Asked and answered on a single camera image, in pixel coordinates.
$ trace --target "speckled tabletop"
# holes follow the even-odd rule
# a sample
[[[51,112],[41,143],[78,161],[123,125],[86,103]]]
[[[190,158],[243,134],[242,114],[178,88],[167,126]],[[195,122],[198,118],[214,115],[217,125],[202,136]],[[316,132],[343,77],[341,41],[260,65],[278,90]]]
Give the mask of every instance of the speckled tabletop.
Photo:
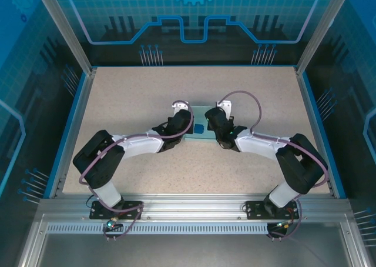
[[[141,133],[172,116],[171,104],[177,99],[214,106],[238,89],[252,92],[261,102],[263,117],[257,132],[277,136],[299,132],[314,144],[292,67],[100,67],[73,155],[101,129],[118,135]],[[229,99],[235,125],[251,126],[258,115],[256,103],[242,94]],[[63,193],[89,193],[78,178],[71,164]],[[123,193],[268,193],[282,181],[277,162],[193,141],[127,159],[113,177]],[[324,185],[311,192],[329,189]]]

